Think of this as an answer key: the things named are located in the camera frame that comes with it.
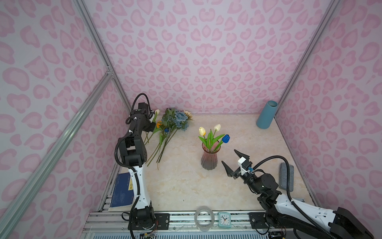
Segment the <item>blue tulip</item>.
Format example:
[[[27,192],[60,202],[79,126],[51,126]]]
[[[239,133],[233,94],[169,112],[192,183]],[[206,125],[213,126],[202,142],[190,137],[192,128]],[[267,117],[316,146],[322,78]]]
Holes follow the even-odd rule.
[[[229,140],[230,140],[230,136],[229,136],[228,134],[224,135],[224,136],[222,137],[221,141],[218,143],[218,145],[217,145],[216,148],[214,149],[213,152],[217,152],[217,151],[219,151],[220,148],[221,148],[221,145],[222,145],[223,143],[228,143]]]

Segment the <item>red glass vase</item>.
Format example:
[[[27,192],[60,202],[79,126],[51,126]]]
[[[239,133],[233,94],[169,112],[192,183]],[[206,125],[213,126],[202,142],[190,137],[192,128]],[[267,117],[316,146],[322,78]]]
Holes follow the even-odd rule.
[[[210,151],[204,143],[202,143],[202,149],[204,150],[204,153],[201,158],[201,165],[206,170],[213,170],[217,167],[218,159],[217,159],[217,153],[220,151],[220,147],[214,151],[214,149],[218,146],[219,141],[217,141],[213,147],[212,151]]]

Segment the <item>white tulip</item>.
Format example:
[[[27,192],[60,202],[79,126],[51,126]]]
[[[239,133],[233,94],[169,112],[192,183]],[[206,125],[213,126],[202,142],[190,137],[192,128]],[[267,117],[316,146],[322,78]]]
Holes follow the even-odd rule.
[[[221,124],[217,124],[207,136],[208,146],[210,152],[215,152],[220,147],[220,141],[224,138],[225,134],[219,134],[221,130]]]

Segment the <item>yellow tulip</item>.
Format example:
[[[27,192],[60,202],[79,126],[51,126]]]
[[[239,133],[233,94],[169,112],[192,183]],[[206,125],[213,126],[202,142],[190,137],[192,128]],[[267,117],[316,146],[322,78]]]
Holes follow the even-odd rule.
[[[201,140],[202,144],[207,148],[210,149],[210,135],[207,134],[204,127],[199,128],[199,139]]]

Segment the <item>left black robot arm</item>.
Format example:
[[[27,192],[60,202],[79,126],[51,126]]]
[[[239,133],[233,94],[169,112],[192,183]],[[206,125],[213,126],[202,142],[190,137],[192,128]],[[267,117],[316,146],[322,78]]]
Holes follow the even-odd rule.
[[[125,123],[128,125],[126,134],[119,138],[115,149],[116,163],[128,169],[133,185],[134,201],[127,213],[128,229],[134,239],[133,230],[137,227],[150,230],[156,227],[155,213],[152,201],[145,185],[145,163],[147,150],[142,138],[143,132],[152,132],[155,123],[150,119],[154,116],[150,101],[145,93],[140,93],[133,101],[131,111]]]

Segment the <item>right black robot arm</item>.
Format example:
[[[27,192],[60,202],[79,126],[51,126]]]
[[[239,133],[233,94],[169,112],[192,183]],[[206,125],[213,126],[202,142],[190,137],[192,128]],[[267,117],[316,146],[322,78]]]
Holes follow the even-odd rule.
[[[290,176],[287,159],[273,155],[253,165],[249,156],[235,151],[239,157],[238,168],[232,170],[223,164],[228,177],[241,178],[250,191],[258,195],[258,202],[265,210],[264,221],[274,228],[292,228],[294,233],[302,232],[317,239],[372,239],[373,234],[347,209],[337,210],[316,207],[291,197],[290,182],[286,182],[286,193],[278,190],[275,178],[260,172],[260,166],[272,159],[282,160]]]

